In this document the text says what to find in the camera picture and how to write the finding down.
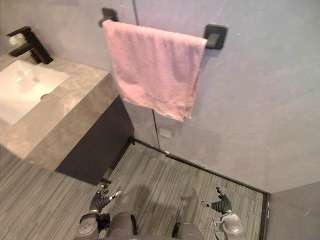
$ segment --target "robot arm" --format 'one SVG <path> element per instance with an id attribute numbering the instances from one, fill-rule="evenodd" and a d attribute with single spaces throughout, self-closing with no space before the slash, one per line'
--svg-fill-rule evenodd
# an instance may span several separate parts
<path id="1" fill-rule="evenodd" d="M 111 196 L 106 196 L 108 193 L 107 188 L 107 185 L 101 185 L 100 189 L 95 193 L 90 204 L 89 213 L 81 217 L 73 240 L 97 240 L 100 231 L 109 226 L 110 215 L 101 214 L 101 211 L 114 198 L 119 196 L 121 191 L 117 191 Z"/>
<path id="2" fill-rule="evenodd" d="M 227 240 L 246 240 L 245 229 L 241 224 L 241 220 L 235 213 L 232 212 L 231 202 L 220 187 L 216 187 L 219 193 L 220 201 L 211 204 L 202 201 L 201 205 L 204 207 L 211 207 L 215 211 L 222 213 L 219 221 L 213 220 L 215 237 L 218 239 L 216 232 L 223 232 Z"/>

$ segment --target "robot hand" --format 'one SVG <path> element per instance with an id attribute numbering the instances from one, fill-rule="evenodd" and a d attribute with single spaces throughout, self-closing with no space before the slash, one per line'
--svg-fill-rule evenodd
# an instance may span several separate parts
<path id="1" fill-rule="evenodd" d="M 89 208 L 90 213 L 100 214 L 101 210 L 105 206 L 107 206 L 112 199 L 116 198 L 121 194 L 121 191 L 117 191 L 111 196 L 106 196 L 106 194 L 109 192 L 107 188 L 108 188 L 108 185 L 101 185 L 100 189 L 95 193 L 90 204 L 90 208 Z"/>
<path id="2" fill-rule="evenodd" d="M 222 213 L 222 216 L 218 217 L 219 221 L 213 219 L 215 238 L 219 240 L 216 232 L 223 232 L 226 240 L 246 240 L 245 229 L 238 215 L 232 212 L 229 198 L 220 187 L 217 186 L 216 191 L 219 193 L 220 201 L 213 202 L 211 205 L 205 201 L 201 202 L 202 206 L 211 207 L 215 211 Z"/>

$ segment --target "wall outlet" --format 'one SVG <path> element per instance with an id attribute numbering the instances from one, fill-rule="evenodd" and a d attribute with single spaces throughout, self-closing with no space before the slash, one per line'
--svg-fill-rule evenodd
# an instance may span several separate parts
<path id="1" fill-rule="evenodd" d="M 171 131 L 169 130 L 165 130 L 163 128 L 159 128 L 159 135 L 161 137 L 167 138 L 167 139 L 171 139 Z"/>

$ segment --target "towel bar bracket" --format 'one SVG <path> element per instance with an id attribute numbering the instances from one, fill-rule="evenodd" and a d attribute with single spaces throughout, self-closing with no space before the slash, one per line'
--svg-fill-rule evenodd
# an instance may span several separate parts
<path id="1" fill-rule="evenodd" d="M 99 21 L 99 26 L 102 27 L 102 23 L 106 20 L 112 20 L 118 22 L 117 12 L 112 8 L 103 7 L 103 18 Z M 210 23 L 205 26 L 204 38 L 207 39 L 206 49 L 220 50 L 224 47 L 225 39 L 227 36 L 228 27 L 225 25 L 218 25 Z"/>
<path id="2" fill-rule="evenodd" d="M 204 38 L 207 39 L 206 49 L 220 50 L 224 47 L 228 27 L 225 25 L 208 24 L 205 26 Z"/>
<path id="3" fill-rule="evenodd" d="M 102 23 L 106 20 L 112 20 L 118 22 L 117 12 L 112 8 L 103 7 L 102 9 L 103 18 L 98 22 L 99 26 L 102 27 Z"/>

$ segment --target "black faucet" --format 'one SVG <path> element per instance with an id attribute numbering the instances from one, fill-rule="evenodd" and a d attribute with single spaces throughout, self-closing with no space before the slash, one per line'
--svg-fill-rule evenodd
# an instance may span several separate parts
<path id="1" fill-rule="evenodd" d="M 22 44 L 15 50 L 9 52 L 13 57 L 18 57 L 27 51 L 31 51 L 31 56 L 39 63 L 49 64 L 53 61 L 47 50 L 42 46 L 36 35 L 31 31 L 31 27 L 23 26 L 18 30 L 10 32 L 7 36 L 12 37 L 17 34 L 22 34 L 26 40 L 26 43 Z"/>

